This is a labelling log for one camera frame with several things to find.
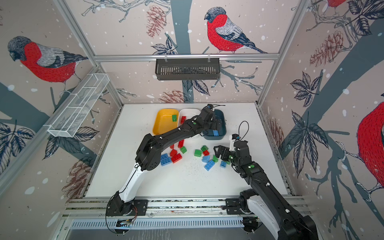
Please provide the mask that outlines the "dark teal plastic bin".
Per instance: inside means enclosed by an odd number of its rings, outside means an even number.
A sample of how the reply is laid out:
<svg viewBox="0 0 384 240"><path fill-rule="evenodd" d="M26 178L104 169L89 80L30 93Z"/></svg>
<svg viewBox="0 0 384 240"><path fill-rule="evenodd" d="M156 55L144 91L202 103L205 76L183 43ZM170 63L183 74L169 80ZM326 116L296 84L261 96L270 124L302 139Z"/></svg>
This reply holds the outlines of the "dark teal plastic bin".
<svg viewBox="0 0 384 240"><path fill-rule="evenodd" d="M215 110L215 117L217 120L221 121L221 124L217 130L206 130L202 132L202 135L206 140L221 140L227 133L224 113L221 110Z"/></svg>

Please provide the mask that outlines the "white plastic bin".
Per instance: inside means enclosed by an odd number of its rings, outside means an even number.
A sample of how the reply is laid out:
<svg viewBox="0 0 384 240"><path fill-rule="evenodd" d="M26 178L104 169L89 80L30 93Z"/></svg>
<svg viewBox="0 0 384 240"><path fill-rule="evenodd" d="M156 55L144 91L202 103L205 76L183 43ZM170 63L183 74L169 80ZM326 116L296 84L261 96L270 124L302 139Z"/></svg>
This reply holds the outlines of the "white plastic bin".
<svg viewBox="0 0 384 240"><path fill-rule="evenodd" d="M198 116L201 113L199 109L195 108L184 108L180 110L179 112L179 119L178 119L178 125L182 125L184 122L183 120L191 119L194 116Z"/></svg>

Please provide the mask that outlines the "red lego long top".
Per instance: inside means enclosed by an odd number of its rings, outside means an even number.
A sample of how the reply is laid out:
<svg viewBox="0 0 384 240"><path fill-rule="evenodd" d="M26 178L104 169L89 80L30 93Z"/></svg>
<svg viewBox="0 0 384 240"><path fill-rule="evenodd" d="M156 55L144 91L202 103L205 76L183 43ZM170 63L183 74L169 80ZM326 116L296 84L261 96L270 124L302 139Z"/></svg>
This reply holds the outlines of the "red lego long top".
<svg viewBox="0 0 384 240"><path fill-rule="evenodd" d="M184 146L184 140L179 141L178 148L181 149Z"/></svg>

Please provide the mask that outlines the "yellow plastic bin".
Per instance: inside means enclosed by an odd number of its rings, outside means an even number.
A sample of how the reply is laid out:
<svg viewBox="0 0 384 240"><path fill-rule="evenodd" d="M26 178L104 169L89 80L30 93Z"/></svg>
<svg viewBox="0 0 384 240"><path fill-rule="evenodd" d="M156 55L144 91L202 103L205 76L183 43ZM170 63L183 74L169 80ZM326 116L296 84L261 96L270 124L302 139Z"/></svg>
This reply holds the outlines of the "yellow plastic bin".
<svg viewBox="0 0 384 240"><path fill-rule="evenodd" d="M179 111L176 109L161 109L158 111L153 127L154 135L164 134L178 126L178 119L173 122L172 115L177 115L179 119Z"/></svg>

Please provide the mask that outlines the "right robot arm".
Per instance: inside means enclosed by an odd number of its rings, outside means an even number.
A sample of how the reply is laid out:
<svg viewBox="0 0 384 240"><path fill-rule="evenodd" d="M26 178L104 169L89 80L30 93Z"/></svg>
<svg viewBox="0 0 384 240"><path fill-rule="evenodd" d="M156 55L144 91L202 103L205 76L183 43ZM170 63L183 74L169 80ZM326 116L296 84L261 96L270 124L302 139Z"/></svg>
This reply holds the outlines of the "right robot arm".
<svg viewBox="0 0 384 240"><path fill-rule="evenodd" d="M251 187L240 194L244 213L255 214L276 240L317 240L317 226L310 216L303 216L290 205L267 177L263 168L252 160L247 141L238 135L230 146L215 146L215 156L230 162Z"/></svg>

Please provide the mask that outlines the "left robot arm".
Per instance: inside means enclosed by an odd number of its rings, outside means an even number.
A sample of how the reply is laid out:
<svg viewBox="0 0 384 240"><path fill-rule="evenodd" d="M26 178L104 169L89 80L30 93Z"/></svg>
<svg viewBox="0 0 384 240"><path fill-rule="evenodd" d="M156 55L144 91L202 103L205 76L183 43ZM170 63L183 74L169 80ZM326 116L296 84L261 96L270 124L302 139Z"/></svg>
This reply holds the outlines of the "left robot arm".
<svg viewBox="0 0 384 240"><path fill-rule="evenodd" d="M137 207L134 205L134 200L145 174L160 165L163 151L172 145L200 135L204 131L220 129L222 121L216 118L216 107L218 105L206 105L199 115L186 119L181 125L166 133L145 135L136 151L135 165L127 181L108 201L106 216L127 216L131 212L136 214Z"/></svg>

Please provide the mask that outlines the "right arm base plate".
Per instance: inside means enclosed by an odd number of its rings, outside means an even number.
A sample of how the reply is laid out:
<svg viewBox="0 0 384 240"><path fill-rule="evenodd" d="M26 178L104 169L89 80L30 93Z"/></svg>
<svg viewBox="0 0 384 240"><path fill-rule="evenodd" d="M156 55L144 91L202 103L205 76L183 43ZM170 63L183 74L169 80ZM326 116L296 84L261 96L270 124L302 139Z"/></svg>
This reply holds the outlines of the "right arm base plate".
<svg viewBox="0 0 384 240"><path fill-rule="evenodd" d="M241 206L239 199L229 198L225 199L225 205L222 207L226 211L227 215L251 215L250 210L246 210Z"/></svg>

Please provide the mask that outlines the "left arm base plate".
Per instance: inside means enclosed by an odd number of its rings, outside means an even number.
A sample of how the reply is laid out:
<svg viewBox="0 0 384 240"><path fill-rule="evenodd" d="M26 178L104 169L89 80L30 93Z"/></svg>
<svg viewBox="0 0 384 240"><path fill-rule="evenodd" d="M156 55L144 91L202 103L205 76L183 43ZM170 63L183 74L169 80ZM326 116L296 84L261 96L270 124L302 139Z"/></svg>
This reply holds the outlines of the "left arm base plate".
<svg viewBox="0 0 384 240"><path fill-rule="evenodd" d="M123 203L120 199L112 199L107 204L106 216L145 216L148 203L148 200L133 200Z"/></svg>

